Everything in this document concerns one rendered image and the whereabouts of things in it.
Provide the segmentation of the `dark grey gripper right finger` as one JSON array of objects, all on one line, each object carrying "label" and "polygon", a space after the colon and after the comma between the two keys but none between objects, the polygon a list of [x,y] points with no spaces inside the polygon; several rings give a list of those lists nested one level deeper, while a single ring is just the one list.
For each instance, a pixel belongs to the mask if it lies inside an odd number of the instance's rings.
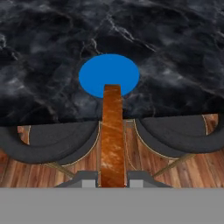
[{"label": "dark grey gripper right finger", "polygon": [[168,187],[167,184],[156,181],[146,171],[128,171],[127,172],[128,188],[151,188],[151,187]]}]

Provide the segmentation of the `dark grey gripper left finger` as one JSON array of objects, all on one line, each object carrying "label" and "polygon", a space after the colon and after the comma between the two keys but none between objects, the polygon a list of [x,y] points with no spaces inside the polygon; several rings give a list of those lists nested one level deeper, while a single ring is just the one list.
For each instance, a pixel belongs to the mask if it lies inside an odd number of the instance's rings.
[{"label": "dark grey gripper left finger", "polygon": [[78,171],[72,179],[62,184],[59,184],[58,187],[97,188],[98,187],[98,172],[97,171]]}]

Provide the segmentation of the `brown toasted bread slice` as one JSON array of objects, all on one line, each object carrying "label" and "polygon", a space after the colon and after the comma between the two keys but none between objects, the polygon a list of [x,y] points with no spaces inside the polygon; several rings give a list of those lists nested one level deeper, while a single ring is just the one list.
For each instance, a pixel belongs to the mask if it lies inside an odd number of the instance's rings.
[{"label": "brown toasted bread slice", "polygon": [[101,187],[125,187],[123,101],[119,85],[106,85],[101,123]]}]

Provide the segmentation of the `blue round plate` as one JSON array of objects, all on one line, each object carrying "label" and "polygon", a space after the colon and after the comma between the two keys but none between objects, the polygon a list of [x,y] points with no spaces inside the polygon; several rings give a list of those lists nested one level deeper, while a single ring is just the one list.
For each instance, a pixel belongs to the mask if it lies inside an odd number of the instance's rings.
[{"label": "blue round plate", "polygon": [[140,72],[129,58],[119,54],[102,54],[87,60],[79,71],[81,87],[92,96],[102,98],[106,85],[119,85],[121,94],[130,93],[139,82]]}]

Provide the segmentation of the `dark grey bar stool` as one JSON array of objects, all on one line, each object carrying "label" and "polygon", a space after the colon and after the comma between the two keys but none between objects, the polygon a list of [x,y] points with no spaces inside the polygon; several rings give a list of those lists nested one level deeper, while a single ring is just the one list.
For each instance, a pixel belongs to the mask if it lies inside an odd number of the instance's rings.
[{"label": "dark grey bar stool", "polygon": [[141,118],[134,120],[134,126],[138,137],[152,153],[173,159],[153,178],[197,154],[224,148],[224,114],[218,114],[218,124],[210,134],[203,115]]},{"label": "dark grey bar stool", "polygon": [[83,159],[96,145],[100,134],[98,122],[71,122],[30,125],[28,143],[18,127],[0,127],[0,148],[14,160],[31,165],[48,165],[73,178],[66,166]]}]

